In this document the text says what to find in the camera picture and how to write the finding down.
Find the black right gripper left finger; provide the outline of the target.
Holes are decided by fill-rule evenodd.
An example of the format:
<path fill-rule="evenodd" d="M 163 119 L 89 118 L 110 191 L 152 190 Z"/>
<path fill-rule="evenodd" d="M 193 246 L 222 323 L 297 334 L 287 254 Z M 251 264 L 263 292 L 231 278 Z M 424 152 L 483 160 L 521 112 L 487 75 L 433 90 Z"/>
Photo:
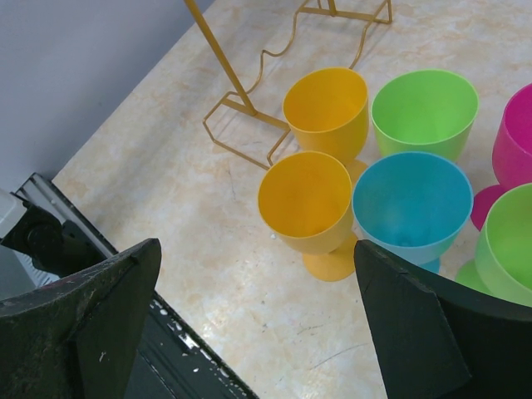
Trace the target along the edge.
<path fill-rule="evenodd" d="M 146 239 L 1 302 L 3 398 L 122 398 L 161 264 Z"/>

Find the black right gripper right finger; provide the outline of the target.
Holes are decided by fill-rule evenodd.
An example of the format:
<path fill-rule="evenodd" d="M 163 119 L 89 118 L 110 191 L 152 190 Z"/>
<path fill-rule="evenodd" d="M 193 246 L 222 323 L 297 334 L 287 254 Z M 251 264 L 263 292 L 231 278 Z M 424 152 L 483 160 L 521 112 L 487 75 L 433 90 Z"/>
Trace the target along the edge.
<path fill-rule="evenodd" d="M 354 263 L 390 398 L 529 398 L 531 309 L 426 271 L 370 240 Z"/>

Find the green wine glass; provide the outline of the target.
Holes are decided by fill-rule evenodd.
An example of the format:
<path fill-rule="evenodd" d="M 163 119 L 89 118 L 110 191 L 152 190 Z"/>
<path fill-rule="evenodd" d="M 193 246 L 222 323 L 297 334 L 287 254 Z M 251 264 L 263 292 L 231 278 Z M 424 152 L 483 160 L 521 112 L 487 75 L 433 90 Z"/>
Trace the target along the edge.
<path fill-rule="evenodd" d="M 474 258 L 455 281 L 520 305 L 531 305 L 531 184 L 504 193 L 481 228 Z"/>
<path fill-rule="evenodd" d="M 422 151 L 458 161 L 477 117 L 480 99 L 462 75 L 417 70 L 384 85 L 372 103 L 372 124 L 382 156 Z"/>

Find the teal wine glass front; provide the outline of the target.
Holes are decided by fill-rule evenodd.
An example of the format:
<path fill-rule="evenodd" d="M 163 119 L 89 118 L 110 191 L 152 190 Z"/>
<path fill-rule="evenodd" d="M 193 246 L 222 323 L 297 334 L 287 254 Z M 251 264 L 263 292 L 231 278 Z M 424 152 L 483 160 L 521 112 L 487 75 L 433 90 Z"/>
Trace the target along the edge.
<path fill-rule="evenodd" d="M 381 158 L 358 178 L 352 212 L 364 239 L 433 273 L 470 218 L 473 190 L 454 162 L 427 152 Z"/>

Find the orange wine glass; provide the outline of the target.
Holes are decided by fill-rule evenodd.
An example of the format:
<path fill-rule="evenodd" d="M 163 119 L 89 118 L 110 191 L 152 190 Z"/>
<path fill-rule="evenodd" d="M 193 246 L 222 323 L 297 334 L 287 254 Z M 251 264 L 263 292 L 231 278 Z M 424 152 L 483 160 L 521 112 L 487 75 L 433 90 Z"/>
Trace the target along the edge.
<path fill-rule="evenodd" d="M 355 271 L 352 181 L 336 158 L 317 151 L 290 155 L 270 167 L 258 191 L 264 223 L 303 256 L 306 270 L 336 282 Z"/>
<path fill-rule="evenodd" d="M 338 159 L 357 183 L 367 168 L 357 157 L 369 131 L 368 88 L 360 74 L 346 67 L 307 74 L 285 95 L 283 115 L 301 149 Z"/>

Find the pink wine glass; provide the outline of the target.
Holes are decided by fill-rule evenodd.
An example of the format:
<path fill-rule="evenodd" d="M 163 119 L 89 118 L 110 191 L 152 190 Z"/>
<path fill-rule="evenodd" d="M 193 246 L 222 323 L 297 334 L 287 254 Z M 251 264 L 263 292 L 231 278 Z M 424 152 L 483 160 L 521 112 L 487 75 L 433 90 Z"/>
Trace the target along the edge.
<path fill-rule="evenodd" d="M 505 106 L 492 150 L 492 169 L 497 184 L 474 197 L 470 218 L 477 229 L 499 197 L 531 181 L 531 85 L 518 90 Z"/>

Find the green wine glass front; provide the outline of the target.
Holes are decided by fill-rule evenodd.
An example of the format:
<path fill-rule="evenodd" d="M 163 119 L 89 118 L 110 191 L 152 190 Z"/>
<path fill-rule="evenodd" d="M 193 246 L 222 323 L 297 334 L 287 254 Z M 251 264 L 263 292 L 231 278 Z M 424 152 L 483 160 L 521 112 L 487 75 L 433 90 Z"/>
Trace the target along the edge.
<path fill-rule="evenodd" d="M 458 161 L 477 117 L 480 99 L 462 75 L 417 70 L 384 85 L 372 103 L 372 124 L 382 156 L 422 151 Z"/>

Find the orange wine glass front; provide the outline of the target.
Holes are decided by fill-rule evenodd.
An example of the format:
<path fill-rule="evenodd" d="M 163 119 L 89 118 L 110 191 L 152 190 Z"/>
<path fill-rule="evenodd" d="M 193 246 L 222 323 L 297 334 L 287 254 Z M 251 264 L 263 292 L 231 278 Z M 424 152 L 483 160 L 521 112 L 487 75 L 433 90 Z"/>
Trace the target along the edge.
<path fill-rule="evenodd" d="M 357 183 L 367 168 L 357 157 L 369 131 L 368 88 L 360 74 L 346 67 L 307 74 L 285 95 L 283 115 L 301 149 L 338 159 Z"/>

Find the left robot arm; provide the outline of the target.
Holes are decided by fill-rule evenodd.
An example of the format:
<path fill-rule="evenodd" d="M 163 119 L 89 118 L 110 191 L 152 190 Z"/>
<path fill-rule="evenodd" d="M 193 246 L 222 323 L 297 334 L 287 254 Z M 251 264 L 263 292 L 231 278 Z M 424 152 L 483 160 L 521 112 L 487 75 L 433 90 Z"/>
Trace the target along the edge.
<path fill-rule="evenodd" d="M 63 259 L 62 225 L 35 204 L 1 190 L 1 245 L 33 258 L 34 267 L 67 275 Z"/>

